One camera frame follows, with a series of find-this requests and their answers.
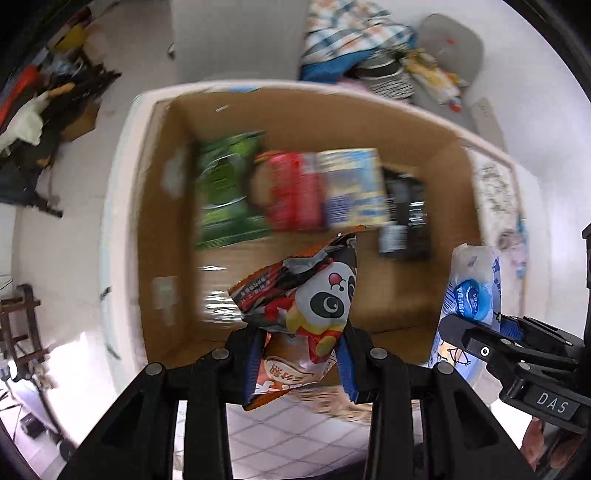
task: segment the yellow object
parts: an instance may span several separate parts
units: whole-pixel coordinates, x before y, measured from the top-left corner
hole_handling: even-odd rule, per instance
[[[62,38],[56,45],[55,51],[59,53],[66,53],[73,48],[79,48],[84,45],[86,34],[82,24],[74,25],[70,31]]]

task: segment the red cloth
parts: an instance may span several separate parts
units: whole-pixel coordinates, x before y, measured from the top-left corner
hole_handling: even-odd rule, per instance
[[[35,83],[39,76],[40,74],[34,65],[29,65],[22,71],[21,76],[18,78],[17,82],[14,84],[14,87],[12,87],[12,90],[8,94],[6,101],[0,106],[0,128],[2,128],[4,122],[6,121],[10,107],[18,98],[18,96],[25,88]]]

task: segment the wooden stool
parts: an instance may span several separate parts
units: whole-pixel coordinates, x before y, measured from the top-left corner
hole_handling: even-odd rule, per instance
[[[48,353],[48,350],[41,346],[39,330],[37,329],[37,318],[35,316],[35,307],[41,305],[41,302],[35,299],[33,296],[33,288],[29,284],[25,283],[19,285],[17,290],[22,293],[21,297],[0,300],[0,333],[9,357],[17,366],[17,376],[12,379],[15,382],[23,378],[29,380],[31,378],[31,371],[28,367],[29,362],[31,360],[44,362],[45,355]],[[12,335],[8,314],[22,310],[25,310],[27,314],[27,334],[14,337]],[[33,346],[33,352],[24,353],[19,356],[15,350],[15,346],[17,342],[26,339],[30,339]]]

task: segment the screw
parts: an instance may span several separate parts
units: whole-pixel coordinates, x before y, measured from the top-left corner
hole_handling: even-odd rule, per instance
[[[162,371],[162,365],[161,364],[149,364],[146,367],[146,373],[151,376],[154,377],[156,375],[158,375],[160,372]]]
[[[228,358],[229,356],[230,356],[230,352],[228,352],[228,349],[226,349],[226,348],[216,348],[212,352],[212,357],[214,357],[215,360],[224,360],[224,359]]]
[[[449,375],[453,372],[452,365],[448,364],[447,362],[439,362],[437,364],[437,369],[444,375]]]
[[[369,354],[377,360],[383,360],[384,358],[386,358],[388,356],[388,352],[378,346],[372,348],[369,351]]]

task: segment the cable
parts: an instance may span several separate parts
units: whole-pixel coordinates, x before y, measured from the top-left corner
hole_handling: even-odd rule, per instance
[[[22,411],[22,405],[20,410],[18,410],[18,415],[17,415],[17,424],[14,426],[14,432],[12,432],[12,442],[14,443],[14,439],[17,436],[17,427],[18,427],[18,418],[21,416],[21,411]]]
[[[8,280],[8,282],[2,287],[0,288],[0,291],[4,290],[6,287],[8,287],[10,284],[12,283],[12,279]]]
[[[22,404],[20,404],[20,403],[15,403],[14,405],[10,405],[9,407],[0,408],[0,411],[4,411],[4,410],[10,410],[11,408],[17,408],[17,407],[22,407]]]
[[[26,355],[26,351],[22,349],[22,347],[18,344],[18,342],[14,342],[14,346],[17,347],[23,355]]]
[[[18,347],[18,349],[21,351],[21,353],[23,355],[27,355],[27,353],[25,352],[25,350],[22,349],[22,347],[18,344],[18,342],[15,342],[14,345],[16,347]],[[31,382],[33,384],[33,386],[35,386],[35,388],[37,389],[37,393],[39,394],[39,399],[41,400],[41,403],[43,404],[43,409],[45,410],[45,413],[47,414],[47,417],[51,420],[51,424],[55,428],[56,433],[59,436],[64,437],[64,433],[63,433],[60,425],[58,424],[55,416],[53,415],[53,412],[51,411],[51,407],[47,404],[47,401],[45,400],[45,396],[43,394],[43,391],[41,390],[41,387],[37,384],[37,382],[33,378],[33,376],[31,376],[31,379],[29,380],[29,382]]]

